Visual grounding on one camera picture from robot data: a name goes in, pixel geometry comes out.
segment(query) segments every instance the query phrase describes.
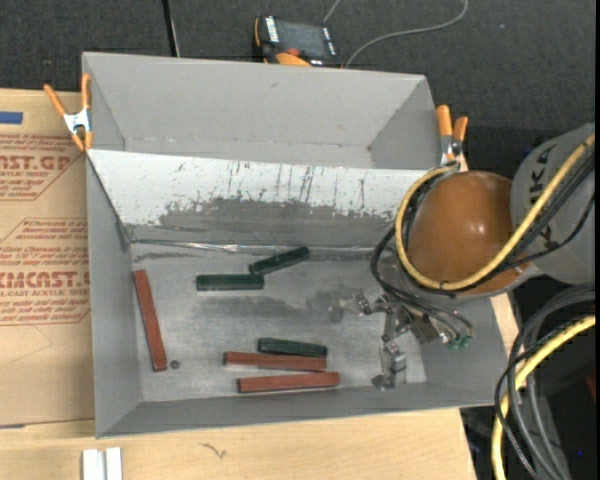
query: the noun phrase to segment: black floor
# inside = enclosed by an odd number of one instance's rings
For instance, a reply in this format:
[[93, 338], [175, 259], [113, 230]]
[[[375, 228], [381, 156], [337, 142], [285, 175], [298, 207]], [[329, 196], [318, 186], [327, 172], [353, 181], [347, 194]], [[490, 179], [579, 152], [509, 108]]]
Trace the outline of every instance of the black floor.
[[[257, 14], [315, 23], [334, 1], [170, 0], [182, 56], [245, 62]], [[470, 167], [513, 177], [535, 141], [595, 122], [596, 0], [468, 3], [452, 26], [380, 42], [352, 67], [427, 75], [435, 104], [469, 116]], [[462, 8], [342, 0], [328, 24], [347, 58], [377, 36], [444, 23]], [[0, 87], [76, 90], [85, 50], [169, 55], [160, 0], [0, 0]], [[533, 310], [554, 288], [535, 283], [522, 298]]]

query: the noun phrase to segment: cardboard sheet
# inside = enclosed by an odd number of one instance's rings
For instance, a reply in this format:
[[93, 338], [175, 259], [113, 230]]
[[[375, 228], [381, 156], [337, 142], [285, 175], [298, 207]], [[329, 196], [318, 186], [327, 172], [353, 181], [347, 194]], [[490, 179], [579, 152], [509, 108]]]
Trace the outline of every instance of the cardboard sheet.
[[0, 426], [91, 418], [85, 158], [43, 91], [0, 111], [23, 113], [0, 124]]

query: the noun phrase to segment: yellow cable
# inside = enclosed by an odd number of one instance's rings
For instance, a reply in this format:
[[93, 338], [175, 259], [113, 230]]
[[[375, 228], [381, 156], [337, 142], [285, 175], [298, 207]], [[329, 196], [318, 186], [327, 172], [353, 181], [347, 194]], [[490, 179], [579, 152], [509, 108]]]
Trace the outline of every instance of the yellow cable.
[[[545, 343], [538, 351], [527, 359], [522, 368], [516, 374], [515, 388], [520, 389], [520, 386], [529, 376], [529, 374], [537, 368], [537, 366], [549, 355], [551, 355], [556, 349], [564, 345], [567, 341], [572, 339], [576, 334], [579, 334], [591, 327], [596, 325], [595, 315], [589, 315], [584, 317], [582, 320], [578, 320], [573, 325], [567, 327], [564, 331], [560, 332], [547, 343]], [[500, 401], [500, 408], [505, 418], [509, 411], [509, 395], [504, 394]], [[491, 462], [493, 465], [493, 472], [496, 480], [506, 480], [506, 474], [504, 472], [504, 464], [502, 462], [502, 423], [496, 418], [493, 425], [493, 433], [491, 434]]]
[[[527, 232], [533, 221], [536, 219], [538, 214], [542, 211], [544, 205], [547, 203], [549, 198], [553, 195], [558, 185], [564, 180], [564, 178], [569, 174], [569, 171], [573, 167], [573, 165], [578, 161], [578, 159], [583, 156], [587, 150], [593, 146], [595, 143], [595, 134], [590, 135], [586, 138], [586, 140], [580, 144], [572, 153], [569, 155], [567, 160], [562, 164], [558, 172], [555, 174], [551, 181], [547, 185], [547, 187], [543, 190], [542, 194], [535, 202], [535, 204], [531, 207], [529, 213], [525, 216], [523, 221], [520, 223], [515, 232], [511, 235], [511, 238], [507, 241], [507, 243], [502, 247], [500, 252], [496, 254], [493, 259], [485, 265], [483, 268], [478, 270], [475, 274], [462, 279], [460, 281], [442, 283], [442, 281], [436, 281], [435, 279], [430, 279], [420, 273], [411, 263], [409, 258], [407, 257], [407, 253], [405, 251], [404, 242], [402, 240], [402, 226], [403, 226], [403, 218], [405, 213], [405, 208], [409, 204], [411, 198], [415, 191], [428, 179], [431, 178], [429, 175], [425, 175], [426, 179], [418, 180], [411, 189], [405, 194], [402, 203], [400, 204], [400, 209], [398, 210], [398, 215], [396, 217], [395, 222], [395, 230], [396, 230], [396, 246], [398, 249], [398, 256], [400, 258], [400, 262], [409, 273], [411, 277], [413, 277], [421, 286], [426, 288], [434, 288], [439, 290], [460, 290], [462, 288], [466, 288], [471, 286], [472, 284], [480, 281], [487, 275], [489, 275], [495, 268], [500, 265], [500, 263], [506, 258], [506, 256], [513, 250], [513, 248], [518, 244], [518, 242], [522, 239], [522, 236]], [[440, 168], [431, 171], [432, 173], [436, 173]]]

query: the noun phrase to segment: gray bin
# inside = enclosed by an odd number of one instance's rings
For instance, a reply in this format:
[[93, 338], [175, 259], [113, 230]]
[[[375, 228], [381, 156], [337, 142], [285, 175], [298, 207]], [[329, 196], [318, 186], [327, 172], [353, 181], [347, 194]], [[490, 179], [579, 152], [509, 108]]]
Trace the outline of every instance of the gray bin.
[[[85, 53], [92, 77], [89, 253], [96, 433], [334, 418], [492, 403], [506, 354], [489, 300], [459, 310], [465, 350], [401, 337], [406, 382], [381, 392], [381, 315], [329, 318], [380, 294], [372, 248], [441, 149], [420, 75]], [[196, 275], [304, 245], [258, 292], [201, 293]], [[153, 372], [132, 272], [148, 272], [169, 359]], [[225, 351], [259, 337], [329, 348], [336, 389], [238, 395]]]

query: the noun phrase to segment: wooden stick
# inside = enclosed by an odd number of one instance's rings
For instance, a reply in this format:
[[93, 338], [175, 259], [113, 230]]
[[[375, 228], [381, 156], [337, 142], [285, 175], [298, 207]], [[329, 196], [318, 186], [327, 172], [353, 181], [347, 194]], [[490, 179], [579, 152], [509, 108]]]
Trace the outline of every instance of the wooden stick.
[[300, 373], [238, 379], [239, 393], [269, 393], [296, 389], [333, 388], [340, 384], [338, 372]]
[[156, 308], [153, 304], [149, 277], [145, 270], [136, 270], [133, 273], [133, 279], [136, 283], [136, 292], [138, 294], [138, 301], [140, 302], [140, 312], [142, 313], [144, 331], [147, 335], [153, 370], [162, 372], [167, 369], [167, 354], [164, 351], [164, 344], [162, 343], [162, 335], [160, 334]]
[[274, 370], [298, 370], [323, 372], [327, 369], [327, 360], [319, 357], [283, 356], [277, 354], [258, 354], [251, 352], [225, 352], [225, 366], [257, 366]]

